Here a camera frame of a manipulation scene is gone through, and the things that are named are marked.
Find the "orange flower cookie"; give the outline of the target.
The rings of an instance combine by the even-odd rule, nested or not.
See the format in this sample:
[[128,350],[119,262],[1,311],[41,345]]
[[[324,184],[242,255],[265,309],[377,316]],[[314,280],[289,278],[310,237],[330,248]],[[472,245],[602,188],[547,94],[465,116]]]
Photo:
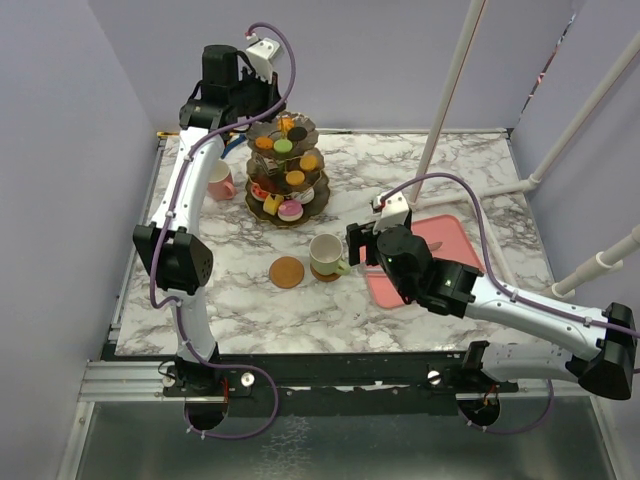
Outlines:
[[281,116],[278,119],[278,128],[282,132],[288,132],[295,127],[295,120],[290,117]]

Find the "green mug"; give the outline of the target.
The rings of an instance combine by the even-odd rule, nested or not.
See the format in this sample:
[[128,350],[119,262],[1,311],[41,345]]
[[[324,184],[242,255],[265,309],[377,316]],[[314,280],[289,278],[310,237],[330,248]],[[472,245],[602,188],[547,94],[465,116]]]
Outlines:
[[316,235],[309,245],[311,267],[323,276],[346,275],[351,267],[344,260],[343,245],[339,237],[329,233]]

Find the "black sandwich cookie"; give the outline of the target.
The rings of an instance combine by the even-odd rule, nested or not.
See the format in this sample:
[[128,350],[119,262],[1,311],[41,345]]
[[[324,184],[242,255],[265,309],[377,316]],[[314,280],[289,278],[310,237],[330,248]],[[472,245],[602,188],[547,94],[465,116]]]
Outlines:
[[287,139],[291,142],[301,142],[308,136],[308,131],[302,126],[295,126],[287,133]]

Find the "chocolate chip cookie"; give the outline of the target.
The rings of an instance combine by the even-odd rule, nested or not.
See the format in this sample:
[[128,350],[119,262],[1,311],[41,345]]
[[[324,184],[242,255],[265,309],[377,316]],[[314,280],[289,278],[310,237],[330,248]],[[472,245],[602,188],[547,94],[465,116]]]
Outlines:
[[255,146],[260,150],[270,150],[273,148],[274,141],[267,136],[260,136],[255,139]]

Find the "green macaron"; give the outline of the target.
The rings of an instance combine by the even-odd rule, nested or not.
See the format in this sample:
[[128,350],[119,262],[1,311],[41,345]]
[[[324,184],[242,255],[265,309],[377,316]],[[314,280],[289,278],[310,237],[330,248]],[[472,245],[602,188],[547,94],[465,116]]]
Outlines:
[[287,138],[280,138],[273,142],[273,150],[278,154],[286,154],[293,149],[293,142]]

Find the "round wooden coaster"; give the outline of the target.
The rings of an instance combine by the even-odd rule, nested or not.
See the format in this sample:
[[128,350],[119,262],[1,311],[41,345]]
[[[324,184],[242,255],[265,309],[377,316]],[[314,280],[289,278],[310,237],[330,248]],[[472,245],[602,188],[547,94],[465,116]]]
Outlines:
[[278,288],[291,289],[304,279],[305,269],[300,260],[291,256],[276,259],[269,268],[269,278]]
[[349,273],[349,270],[345,270],[344,268],[334,268],[329,265],[327,268],[322,268],[318,271],[314,265],[310,266],[311,273],[313,276],[321,282],[331,283],[338,280],[340,277]]

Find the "white chocolate-striped donut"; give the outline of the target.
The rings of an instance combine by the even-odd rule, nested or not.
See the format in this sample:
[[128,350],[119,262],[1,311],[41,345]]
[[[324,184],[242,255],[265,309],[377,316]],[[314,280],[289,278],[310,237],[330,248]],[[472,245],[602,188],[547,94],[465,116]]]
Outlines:
[[313,188],[308,188],[304,191],[293,192],[292,198],[302,205],[307,205],[314,200],[315,190]]

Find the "pink frosted donut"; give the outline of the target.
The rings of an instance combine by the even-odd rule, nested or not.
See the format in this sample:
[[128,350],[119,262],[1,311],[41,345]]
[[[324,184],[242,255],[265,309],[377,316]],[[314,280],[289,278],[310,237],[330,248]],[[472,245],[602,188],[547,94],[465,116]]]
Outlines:
[[284,222],[298,221],[304,213],[303,205],[297,200],[285,200],[277,210],[277,216]]

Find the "orange waffle biscuit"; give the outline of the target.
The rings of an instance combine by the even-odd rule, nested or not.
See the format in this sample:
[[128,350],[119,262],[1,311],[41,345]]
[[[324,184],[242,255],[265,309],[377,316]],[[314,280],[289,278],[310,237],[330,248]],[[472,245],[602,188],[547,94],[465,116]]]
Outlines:
[[304,172],[311,172],[318,168],[319,159],[315,154],[306,154],[300,158],[299,167]]

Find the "orange jam biscuit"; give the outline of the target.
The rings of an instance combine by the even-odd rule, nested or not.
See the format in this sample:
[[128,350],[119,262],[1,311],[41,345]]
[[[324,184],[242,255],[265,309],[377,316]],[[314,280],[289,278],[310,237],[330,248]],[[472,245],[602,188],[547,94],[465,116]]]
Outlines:
[[292,187],[300,186],[305,182],[305,174],[300,170],[289,171],[285,175],[285,181]]

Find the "three-tier grey cake stand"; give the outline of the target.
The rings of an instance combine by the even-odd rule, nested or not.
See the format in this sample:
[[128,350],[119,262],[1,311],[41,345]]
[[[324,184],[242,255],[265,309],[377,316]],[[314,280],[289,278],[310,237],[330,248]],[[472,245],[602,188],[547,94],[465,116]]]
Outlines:
[[[302,126],[308,131],[308,136],[301,142],[293,142],[293,149],[286,154],[278,154],[273,148],[260,150],[255,146],[255,139],[260,136],[270,137],[273,141],[287,138],[288,132],[282,132],[278,128],[278,119],[281,116],[295,120],[295,126]],[[278,228],[293,228],[302,225],[311,218],[320,215],[328,205],[331,195],[329,177],[326,173],[325,158],[317,148],[319,132],[315,123],[306,115],[283,111],[274,119],[262,121],[251,126],[246,133],[247,144],[250,149],[250,157],[246,163],[247,181],[245,184],[245,203],[252,215],[258,220],[269,222]],[[300,158],[306,154],[315,154],[319,159],[319,166],[311,172],[304,172],[299,167]],[[289,171],[300,170],[305,174],[305,182],[300,186],[292,187],[285,181],[285,175]],[[278,216],[270,216],[263,211],[263,202],[255,200],[251,195],[251,185],[259,184],[269,194],[282,195],[285,200],[291,200],[293,192],[304,191],[308,188],[315,190],[315,198],[307,205],[303,205],[304,213],[295,222],[284,222]]]

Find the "yellow cake slice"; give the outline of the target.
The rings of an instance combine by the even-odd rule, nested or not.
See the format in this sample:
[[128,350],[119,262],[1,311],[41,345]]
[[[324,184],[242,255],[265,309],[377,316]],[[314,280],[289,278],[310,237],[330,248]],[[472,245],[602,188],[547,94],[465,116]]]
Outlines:
[[263,202],[263,211],[270,216],[276,216],[283,202],[282,195],[269,194]]

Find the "pink serving tray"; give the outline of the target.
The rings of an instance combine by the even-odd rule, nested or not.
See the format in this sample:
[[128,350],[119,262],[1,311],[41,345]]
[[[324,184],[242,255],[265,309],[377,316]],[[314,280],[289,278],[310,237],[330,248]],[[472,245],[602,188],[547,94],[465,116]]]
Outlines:
[[[484,263],[476,253],[460,221],[448,214],[414,220],[411,225],[413,234],[422,237],[427,244],[442,242],[442,247],[431,252],[435,258],[457,261],[485,271]],[[379,267],[369,267],[365,263],[360,271],[366,279],[369,293],[379,307],[394,309],[404,306],[390,280]]]

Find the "red frosted donut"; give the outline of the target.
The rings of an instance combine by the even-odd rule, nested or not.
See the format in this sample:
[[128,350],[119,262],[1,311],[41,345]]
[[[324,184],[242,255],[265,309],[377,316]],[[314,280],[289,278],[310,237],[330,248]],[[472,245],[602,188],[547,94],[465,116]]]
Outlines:
[[264,202],[269,197],[269,193],[257,183],[251,185],[250,191],[252,197],[259,202]]

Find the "pink mug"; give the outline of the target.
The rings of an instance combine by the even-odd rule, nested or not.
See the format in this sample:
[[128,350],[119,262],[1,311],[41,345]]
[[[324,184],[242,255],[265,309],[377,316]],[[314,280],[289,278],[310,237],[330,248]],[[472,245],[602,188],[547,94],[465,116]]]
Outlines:
[[207,192],[215,201],[231,200],[236,195],[231,170],[224,161],[218,160],[213,166]]

